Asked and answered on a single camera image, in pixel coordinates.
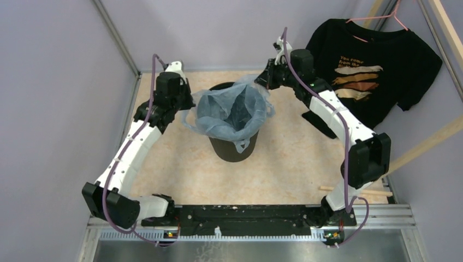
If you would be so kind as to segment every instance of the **translucent trash bag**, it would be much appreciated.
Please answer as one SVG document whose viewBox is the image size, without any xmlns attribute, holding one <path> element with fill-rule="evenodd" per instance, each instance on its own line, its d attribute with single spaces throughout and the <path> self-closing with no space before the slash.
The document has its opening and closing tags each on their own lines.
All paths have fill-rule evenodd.
<svg viewBox="0 0 463 262">
<path fill-rule="evenodd" d="M 223 90 L 199 91 L 192 94 L 196 107 L 182 112 L 182 123 L 198 134 L 233 142 L 242 153 L 267 117 L 275 114 L 261 94 L 265 92 L 263 87 L 241 80 Z M 194 126 L 186 121 L 189 111 L 194 113 Z"/>
</svg>

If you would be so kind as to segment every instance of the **gray wall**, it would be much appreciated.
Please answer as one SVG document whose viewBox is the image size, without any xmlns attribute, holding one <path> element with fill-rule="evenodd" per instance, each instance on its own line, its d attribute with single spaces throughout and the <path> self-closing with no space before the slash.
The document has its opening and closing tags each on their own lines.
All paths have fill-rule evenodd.
<svg viewBox="0 0 463 262">
<path fill-rule="evenodd" d="M 133 0 L 103 4 L 135 63 L 151 69 L 153 48 L 189 70 L 261 69 L 272 43 L 288 27 L 293 47 L 304 48 L 326 19 L 366 16 L 375 0 Z"/>
<path fill-rule="evenodd" d="M 418 3 L 402 1 L 398 17 L 439 53 Z M 385 25 L 385 31 L 400 29 L 395 20 Z M 395 159 L 461 114 L 463 103 L 449 71 L 443 66 L 418 105 L 407 112 L 396 106 L 376 131 L 391 136 L 392 159 Z M 463 133 L 460 132 L 390 176 L 395 196 L 412 207 L 431 261 L 461 260 L 461 247 L 449 237 L 449 232 L 463 234 L 459 226 L 463 215 L 462 153 Z"/>
<path fill-rule="evenodd" d="M 134 76 L 90 1 L 1 1 L 0 35 L 0 261 L 74 261 Z"/>
</svg>

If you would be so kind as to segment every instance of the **gray floor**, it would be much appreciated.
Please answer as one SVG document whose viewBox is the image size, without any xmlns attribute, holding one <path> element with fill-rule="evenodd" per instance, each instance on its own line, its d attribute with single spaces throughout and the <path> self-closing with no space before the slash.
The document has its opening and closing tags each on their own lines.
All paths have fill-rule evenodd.
<svg viewBox="0 0 463 262">
<path fill-rule="evenodd" d="M 340 249 L 320 242 L 179 242 L 168 248 L 140 241 L 100 241 L 95 262 L 122 261 L 409 261 L 400 230 L 362 230 Z"/>
</svg>

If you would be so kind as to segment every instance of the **black trash bin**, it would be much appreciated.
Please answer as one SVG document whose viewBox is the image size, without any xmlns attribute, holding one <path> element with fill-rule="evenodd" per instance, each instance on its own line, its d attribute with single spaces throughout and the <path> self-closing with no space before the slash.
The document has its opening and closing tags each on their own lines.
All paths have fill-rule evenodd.
<svg viewBox="0 0 463 262">
<path fill-rule="evenodd" d="M 210 88 L 209 90 L 222 90 L 231 87 L 233 84 L 234 82 L 225 82 L 222 84 L 218 84 Z M 259 131 L 257 131 L 257 133 L 250 138 L 248 147 L 244 149 L 244 151 L 241 153 L 238 153 L 236 151 L 236 146 L 233 142 L 216 138 L 209 138 L 209 140 L 211 140 L 212 147 L 214 148 L 214 151 L 220 158 L 228 162 L 239 162 L 248 158 L 251 155 L 252 151 L 254 151 L 258 134 Z"/>
</svg>

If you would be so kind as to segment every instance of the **clothes hanger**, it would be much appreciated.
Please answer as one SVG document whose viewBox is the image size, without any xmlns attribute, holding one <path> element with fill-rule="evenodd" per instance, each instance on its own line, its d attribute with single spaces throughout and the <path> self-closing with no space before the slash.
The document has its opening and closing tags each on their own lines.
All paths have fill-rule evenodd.
<svg viewBox="0 0 463 262">
<path fill-rule="evenodd" d="M 394 17 L 394 19 L 395 19 L 405 30 L 408 31 L 408 28 L 407 28 L 404 24 L 402 24 L 402 22 L 401 22 L 401 21 L 397 18 L 397 16 L 396 16 L 396 15 L 397 15 L 397 10 L 398 10 L 398 8 L 399 8 L 399 5 L 400 5 L 400 0 L 397 0 L 397 4 L 395 5 L 394 11 L 392 11 L 392 13 L 390 13 L 390 15 L 373 16 L 373 17 L 362 17 L 362 18 L 351 18 L 351 19 L 347 20 L 346 23 L 349 23 L 349 22 L 351 22 L 351 21 L 357 21 L 357 20 L 369 20 L 369 19 L 388 18 L 388 17 L 391 17 L 391 16 L 392 16 L 392 17 Z M 356 37 L 356 36 L 354 36 L 354 35 L 353 35 L 353 37 L 359 39 L 360 41 L 363 41 L 363 42 L 368 43 L 368 41 L 365 40 L 365 39 L 361 39 L 361 38 Z"/>
</svg>

